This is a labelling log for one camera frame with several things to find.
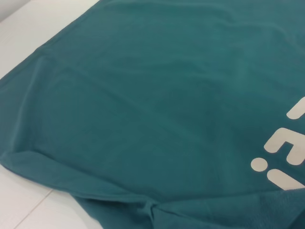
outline teal t-shirt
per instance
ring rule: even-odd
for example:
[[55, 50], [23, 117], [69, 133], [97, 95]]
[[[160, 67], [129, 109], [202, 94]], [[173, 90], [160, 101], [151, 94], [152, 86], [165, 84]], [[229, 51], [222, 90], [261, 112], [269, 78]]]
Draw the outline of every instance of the teal t-shirt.
[[100, 1], [0, 80], [0, 162], [104, 229], [303, 229], [304, 22], [302, 0]]

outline white surface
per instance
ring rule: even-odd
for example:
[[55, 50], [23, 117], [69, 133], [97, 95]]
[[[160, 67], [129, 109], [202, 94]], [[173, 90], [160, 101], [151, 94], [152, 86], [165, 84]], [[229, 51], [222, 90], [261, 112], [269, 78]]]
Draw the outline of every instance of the white surface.
[[0, 228], [13, 229], [51, 192], [0, 166]]
[[0, 21], [8, 17], [30, 0], [0, 0]]
[[[32, 0], [0, 22], [0, 78], [96, 2]], [[68, 228], [101, 226], [69, 195], [29, 182], [0, 166], [0, 229]]]
[[16, 229], [101, 229], [68, 194], [53, 191]]

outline white print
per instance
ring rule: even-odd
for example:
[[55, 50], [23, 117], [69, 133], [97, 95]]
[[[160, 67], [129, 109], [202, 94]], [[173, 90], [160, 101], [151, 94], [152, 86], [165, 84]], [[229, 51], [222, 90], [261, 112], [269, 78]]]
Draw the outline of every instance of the white print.
[[279, 128], [266, 142], [264, 148], [269, 153], [276, 153], [285, 142], [293, 144], [287, 156], [287, 162], [294, 166], [300, 165], [305, 160], [305, 135], [303, 134]]
[[287, 117], [290, 119], [298, 119], [305, 113], [305, 97], [303, 97], [290, 111]]
[[[267, 169], [268, 163], [265, 159], [258, 157], [252, 160], [251, 167], [257, 172], [263, 172]], [[300, 182], [278, 169], [269, 170], [267, 178], [283, 190], [305, 188]]]
[[256, 172], [263, 172], [267, 169], [268, 163], [265, 159], [258, 157], [252, 160], [251, 167]]
[[[298, 119], [305, 113], [305, 97], [303, 97], [288, 113], [287, 117], [290, 119]], [[286, 128], [279, 128], [266, 142], [264, 148], [269, 153], [276, 153], [285, 143], [291, 143], [293, 146], [288, 153], [287, 162], [291, 165], [297, 166], [305, 160], [305, 135], [298, 132], [288, 130]], [[251, 168], [254, 171], [262, 172], [268, 167], [268, 163], [263, 158], [255, 158], [251, 162]], [[305, 188], [297, 180], [287, 175], [281, 170], [271, 169], [267, 172], [267, 178], [283, 190]]]
[[300, 182], [278, 169], [271, 169], [268, 171], [267, 177], [272, 183], [276, 184], [283, 190], [305, 188], [305, 186]]

